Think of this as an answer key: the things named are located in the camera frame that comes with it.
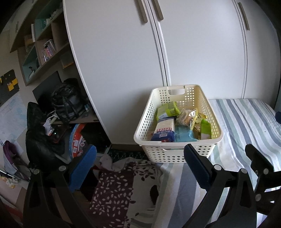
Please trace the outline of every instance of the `purple bag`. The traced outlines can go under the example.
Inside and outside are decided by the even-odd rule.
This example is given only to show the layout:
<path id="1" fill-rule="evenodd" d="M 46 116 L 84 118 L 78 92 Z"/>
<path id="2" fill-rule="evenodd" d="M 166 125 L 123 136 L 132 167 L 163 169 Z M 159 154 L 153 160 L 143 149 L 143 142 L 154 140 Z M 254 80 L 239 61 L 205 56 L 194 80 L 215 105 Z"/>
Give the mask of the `purple bag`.
<path id="1" fill-rule="evenodd" d="M 27 164 L 22 160 L 14 144 L 6 141 L 3 145 L 5 170 L 18 179 L 29 181 L 31 175 Z"/>

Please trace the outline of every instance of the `computer monitor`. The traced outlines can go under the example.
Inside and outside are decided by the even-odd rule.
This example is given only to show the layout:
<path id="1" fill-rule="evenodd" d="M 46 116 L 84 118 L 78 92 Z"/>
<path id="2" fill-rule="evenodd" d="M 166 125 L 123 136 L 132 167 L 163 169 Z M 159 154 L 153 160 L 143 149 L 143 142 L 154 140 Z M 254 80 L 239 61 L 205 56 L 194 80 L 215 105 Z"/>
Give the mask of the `computer monitor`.
<path id="1" fill-rule="evenodd" d="M 54 111 L 54 108 L 52 107 L 51 95 L 55 86 L 61 82 L 60 75 L 56 71 L 33 90 L 35 99 L 37 100 L 40 109 L 45 114 Z"/>

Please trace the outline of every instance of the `maroon leaf-patterned fabric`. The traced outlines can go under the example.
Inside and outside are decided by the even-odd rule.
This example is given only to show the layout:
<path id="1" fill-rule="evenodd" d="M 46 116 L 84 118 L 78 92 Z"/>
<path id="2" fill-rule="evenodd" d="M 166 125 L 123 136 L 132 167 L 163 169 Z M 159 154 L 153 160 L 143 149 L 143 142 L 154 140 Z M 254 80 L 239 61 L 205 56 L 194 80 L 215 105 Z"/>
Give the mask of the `maroon leaf-patterned fabric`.
<path id="1" fill-rule="evenodd" d="M 89 210 L 94 224 L 98 228 L 129 227 L 131 218 L 127 211 L 129 205 L 136 203 L 131 200 L 134 178 L 138 175 L 142 181 L 155 179 L 154 171 L 154 166 L 144 160 L 128 163 L 120 172 L 103 170 Z"/>

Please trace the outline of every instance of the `bed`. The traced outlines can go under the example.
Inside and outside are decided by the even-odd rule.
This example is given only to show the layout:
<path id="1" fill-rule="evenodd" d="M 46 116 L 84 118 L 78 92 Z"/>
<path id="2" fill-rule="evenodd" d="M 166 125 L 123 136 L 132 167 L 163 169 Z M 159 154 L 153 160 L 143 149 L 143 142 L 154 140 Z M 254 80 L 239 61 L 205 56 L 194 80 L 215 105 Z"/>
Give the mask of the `bed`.
<path id="1" fill-rule="evenodd" d="M 216 99 L 210 100 L 210 104 L 224 133 L 209 157 L 212 164 L 232 171 L 245 168 L 255 187 L 257 176 L 244 151 L 245 145 L 251 143 L 273 164 L 275 171 L 280 171 L 281 126 L 270 106 L 256 99 Z M 199 187 L 187 164 L 156 165 L 162 170 L 158 177 L 160 189 L 156 206 L 133 219 L 131 227 L 182 227 L 206 191 Z M 217 219 L 227 192 L 225 188 L 210 222 Z M 257 226 L 264 219 L 265 216 L 258 213 Z"/>

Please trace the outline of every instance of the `wardrobe door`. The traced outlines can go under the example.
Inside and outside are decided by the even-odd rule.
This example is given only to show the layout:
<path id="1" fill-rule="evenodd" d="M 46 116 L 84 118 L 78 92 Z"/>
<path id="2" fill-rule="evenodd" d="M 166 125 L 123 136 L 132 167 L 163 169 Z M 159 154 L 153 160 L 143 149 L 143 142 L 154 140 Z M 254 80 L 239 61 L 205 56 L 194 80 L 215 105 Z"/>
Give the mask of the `wardrobe door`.
<path id="1" fill-rule="evenodd" d="M 280 48 L 275 28 L 253 0 L 236 0 L 248 55 L 245 98 L 274 107 L 280 81 Z"/>
<path id="2" fill-rule="evenodd" d="M 111 143 L 135 143 L 150 92 L 164 85 L 145 3 L 67 0 L 64 14 L 81 79 Z"/>
<path id="3" fill-rule="evenodd" d="M 209 99 L 241 98 L 245 50 L 232 0 L 155 2 L 149 0 L 170 85 L 198 84 Z"/>

